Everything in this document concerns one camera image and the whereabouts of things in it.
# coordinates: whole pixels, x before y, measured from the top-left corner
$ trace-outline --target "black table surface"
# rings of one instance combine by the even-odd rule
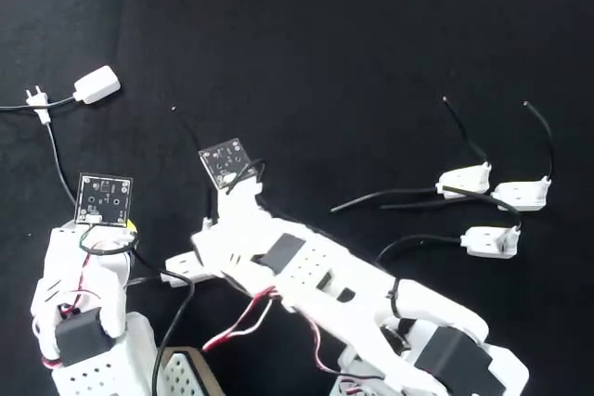
[[[485,205],[439,211],[372,209],[330,215],[368,191],[434,184],[474,160],[441,105],[447,95],[494,165],[491,180],[535,180],[546,142],[521,106],[549,119],[558,170],[549,204],[525,214],[519,254],[477,259],[419,249],[388,262],[468,306],[490,341],[530,369],[527,395],[590,394],[594,309],[590,175],[594,0],[0,0],[2,105],[39,84],[53,100],[104,64],[123,89],[93,107],[52,112],[66,174],[133,176],[132,217],[154,262],[190,250],[204,215],[196,148],[239,137],[267,160],[264,199],[372,260],[393,239],[459,236],[509,225]],[[55,394],[39,361],[29,306],[49,231],[72,217],[45,129],[0,117],[2,393]],[[184,298],[159,284],[130,289],[157,340]],[[247,299],[221,282],[197,287],[174,345],[199,347],[235,321]],[[332,363],[341,344],[323,340]],[[276,307],[261,329],[207,354],[229,395],[324,395],[300,318]]]

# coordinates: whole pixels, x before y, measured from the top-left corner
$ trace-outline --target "perforated plastic panel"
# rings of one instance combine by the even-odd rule
[[[184,353],[171,356],[163,372],[167,394],[171,396],[205,396],[194,374],[189,360]]]

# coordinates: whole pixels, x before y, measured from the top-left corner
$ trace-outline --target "white plastic bracket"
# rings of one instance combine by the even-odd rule
[[[26,90],[27,104],[29,104],[30,106],[46,106],[47,94],[41,91],[39,85],[36,85],[35,89],[37,90],[37,93],[35,95],[32,95],[29,90]],[[47,111],[47,109],[36,109],[34,110],[34,112],[37,113],[37,116],[39,116],[39,121],[41,121],[43,125],[52,122],[52,119],[49,117],[49,112]]]
[[[208,273],[206,268],[200,264],[196,252],[193,250],[168,259],[165,262],[165,269],[169,272],[183,275],[192,282],[201,282],[213,278],[213,275]],[[161,280],[169,283],[171,287],[184,287],[186,285],[186,282],[179,278],[170,277],[169,275],[161,274]]]
[[[517,226],[474,226],[461,237],[460,244],[469,255],[510,259],[518,253],[520,232]]]
[[[483,194],[489,190],[489,173],[491,169],[491,164],[484,162],[476,166],[444,172],[435,185],[437,193],[443,194],[445,199],[463,197],[461,194],[444,190],[444,186],[447,185],[456,189]]]
[[[551,181],[543,176],[540,181],[517,181],[501,183],[491,196],[510,204],[518,211],[540,211],[547,205],[547,193]],[[501,211],[507,209],[498,206]]]

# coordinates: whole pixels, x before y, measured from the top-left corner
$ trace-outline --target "black wire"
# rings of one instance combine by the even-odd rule
[[[467,203],[469,201],[476,201],[476,198],[471,197],[460,197],[450,199],[436,199],[432,201],[420,201],[418,203],[403,203],[403,204],[384,204],[380,206],[380,209],[384,211],[401,211],[407,209],[430,209],[430,208],[441,208],[448,204],[456,203]]]
[[[364,195],[363,197],[352,199],[352,200],[347,201],[346,203],[343,203],[343,204],[341,204],[339,206],[335,206],[332,209],[330,209],[330,212],[336,213],[336,212],[339,212],[339,211],[344,211],[345,209],[351,208],[351,207],[353,207],[356,204],[360,204],[360,203],[363,203],[365,201],[369,201],[370,199],[379,198],[379,197],[386,197],[386,196],[390,196],[390,195],[400,195],[400,194],[409,194],[409,195],[413,195],[413,194],[431,194],[431,193],[435,193],[435,192],[436,192],[435,187],[426,187],[426,188],[422,188],[422,189],[386,189],[386,190],[380,190],[378,192],[373,192],[371,194]]]
[[[190,127],[190,125],[184,119],[183,115],[181,113],[178,113],[177,111],[178,111],[178,109],[175,108],[174,109],[175,116],[177,116],[177,119],[182,124],[182,127],[184,127],[184,130],[186,130],[186,133],[189,136],[189,139],[191,140],[192,145],[196,149],[196,152],[197,153],[200,152],[200,150],[202,149],[202,145],[198,139],[198,136],[196,135],[196,132],[194,132],[194,130]],[[213,222],[216,222],[216,220],[217,220],[216,206],[214,203],[215,199],[213,199],[213,195],[215,192],[213,192],[213,186],[211,185],[211,181],[210,181],[208,175],[206,174],[206,172],[203,173],[201,182],[202,182],[202,194],[204,194],[204,208],[205,208],[206,216],[208,218],[210,218]]]
[[[239,181],[241,181],[245,177],[245,175],[247,175],[250,172],[250,169],[252,167],[257,166],[258,164],[262,164],[262,167],[258,171],[257,177],[256,177],[256,181],[258,183],[260,183],[260,180],[262,179],[262,175],[264,175],[264,170],[266,168],[266,161],[264,161],[264,160],[250,161],[245,166],[243,166],[243,168],[239,171],[239,173],[235,176],[235,178],[233,178],[231,183],[229,183],[229,186],[226,189],[226,194],[229,195],[231,193],[231,191],[235,188],[235,186],[238,185]]]
[[[136,277],[136,278],[131,278],[130,280],[128,280],[128,283],[126,283],[125,287],[134,287],[136,285],[142,285],[143,283],[147,283],[147,282],[162,283],[162,280],[159,275],[150,275],[147,277]]]
[[[516,218],[516,226],[517,226],[518,230],[520,230],[520,228],[522,227],[522,215],[516,208],[514,208],[510,204],[506,203],[505,201],[501,201],[500,199],[493,198],[490,195],[483,195],[483,194],[479,194],[476,192],[471,192],[470,190],[458,189],[456,187],[450,187],[449,185],[444,185],[443,189],[448,192],[454,192],[455,194],[460,194],[460,195],[465,195],[467,197],[477,198],[477,199],[480,199],[481,201],[484,201],[486,203],[495,204],[496,206],[505,208],[508,211],[510,211],[513,214],[513,216]]]
[[[174,319],[169,325],[169,328],[167,328],[167,331],[163,336],[163,340],[161,341],[161,345],[157,350],[157,357],[155,358],[155,365],[153,365],[152,378],[150,384],[152,396],[157,396],[157,379],[159,377],[159,369],[161,368],[161,360],[163,358],[163,354],[165,353],[165,348],[167,348],[169,338],[174,333],[177,324],[181,320],[182,315],[186,310],[186,307],[189,305],[190,301],[192,300],[192,297],[194,297],[195,285],[194,282],[192,282],[189,278],[185,277],[184,275],[172,273],[171,271],[167,271],[165,269],[161,269],[151,265],[138,253],[136,249],[132,249],[131,252],[132,255],[134,255],[141,264],[143,264],[150,270],[154,271],[155,273],[169,275],[170,277],[177,278],[187,284],[187,296],[184,299],[184,301],[182,301],[181,305],[179,305],[179,309],[177,310],[177,313],[175,313]]]
[[[458,126],[460,133],[462,134],[462,139],[464,139],[464,142],[469,147],[471,152],[474,153],[474,155],[476,155],[477,158],[479,158],[481,160],[481,162],[488,162],[486,153],[484,153],[484,150],[482,150],[476,143],[474,143],[474,141],[471,140],[471,138],[469,137],[468,132],[466,130],[466,126],[462,123],[460,116],[457,114],[457,112],[451,106],[451,104],[447,100],[447,97],[445,97],[445,96],[443,97],[443,102],[444,102],[445,106],[447,107],[447,109],[449,110],[450,114],[452,115],[452,118],[454,118],[454,121],[456,122],[456,125]]]
[[[375,258],[375,263],[381,268],[381,259],[384,255],[386,255],[387,252],[389,252],[390,250],[394,249],[396,246],[401,245],[402,243],[405,243],[407,241],[410,240],[420,240],[421,244],[424,241],[438,241],[438,242],[442,242],[442,243],[456,243],[457,245],[460,244],[461,240],[460,237],[452,237],[452,236],[434,236],[431,234],[416,234],[414,236],[403,236],[402,238],[398,238],[396,241],[393,241],[392,243],[390,243],[388,246],[386,246],[384,249],[381,250],[381,252],[378,254],[378,256]],[[418,245],[410,245],[408,247],[408,249],[401,249],[399,250],[397,253],[399,255],[402,255],[403,253],[416,248]]]
[[[53,109],[55,107],[60,107],[65,104],[69,104],[74,101],[74,96],[69,96],[65,99],[56,102],[50,102],[44,106],[2,106],[0,107],[0,113],[2,112],[9,112],[9,111],[21,111],[21,110],[44,110],[44,109]]]
[[[58,145],[56,144],[56,138],[54,137],[54,131],[52,130],[51,122],[47,122],[45,124],[45,128],[47,129],[47,134],[49,134],[49,140],[52,144],[52,152],[54,154],[54,164],[56,165],[56,171],[58,172],[59,181],[62,183],[62,187],[66,191],[68,198],[72,202],[74,206],[76,206],[76,198],[72,193],[70,187],[68,186],[68,182],[66,181],[66,177],[64,176],[64,172],[62,171],[62,165],[59,160],[59,152],[58,152]]]
[[[82,249],[87,254],[98,255],[98,256],[123,254],[125,252],[129,252],[132,249],[135,249],[136,245],[138,244],[138,232],[133,232],[134,236],[133,236],[132,240],[129,243],[127,243],[125,246],[122,246],[121,248],[117,248],[117,249],[91,249],[91,248],[88,248],[87,246],[84,245],[84,240],[88,237],[88,235],[90,234],[90,232],[93,230],[94,227],[95,226],[93,224],[89,225],[89,228],[86,231],[84,231],[83,234],[81,235],[81,239],[78,243],[79,248]]]
[[[552,179],[555,173],[555,145],[553,143],[553,133],[550,130],[549,123],[545,120],[545,117],[536,109],[535,106],[530,104],[528,101],[524,101],[523,105],[529,109],[533,115],[538,119],[542,127],[547,133],[547,140],[549,145],[549,180]]]

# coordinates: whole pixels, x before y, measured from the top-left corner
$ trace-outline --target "connector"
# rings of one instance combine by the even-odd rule
[[[460,238],[460,245],[476,257],[510,259],[518,253],[520,233],[518,226],[474,226]]]
[[[439,182],[435,185],[437,193],[443,194],[445,199],[464,197],[461,194],[444,190],[444,186],[447,185],[456,189],[483,194],[489,190],[491,168],[491,164],[484,162],[476,166],[445,172],[439,177]]]
[[[501,183],[491,193],[493,198],[510,204],[518,211],[540,211],[547,205],[547,193],[551,180],[543,176],[540,181]]]
[[[37,93],[35,95],[31,95],[31,92],[29,90],[26,90],[27,104],[34,107],[47,106],[47,94],[41,91],[39,85],[36,85],[35,89],[37,90]],[[37,113],[37,116],[39,116],[39,121],[41,121],[43,125],[52,122],[52,119],[49,117],[49,112],[47,111],[47,109],[36,109],[34,110],[34,112]]]
[[[105,96],[120,90],[120,81],[113,70],[103,66],[74,83],[75,92],[72,94],[77,101],[93,104]]]
[[[212,275],[207,274],[204,266],[198,261],[198,257],[194,251],[179,254],[165,262],[165,269],[171,273],[176,273],[189,278],[192,282],[201,282]],[[171,287],[184,287],[186,282],[179,278],[170,277],[169,275],[161,274],[161,281],[167,282]]]

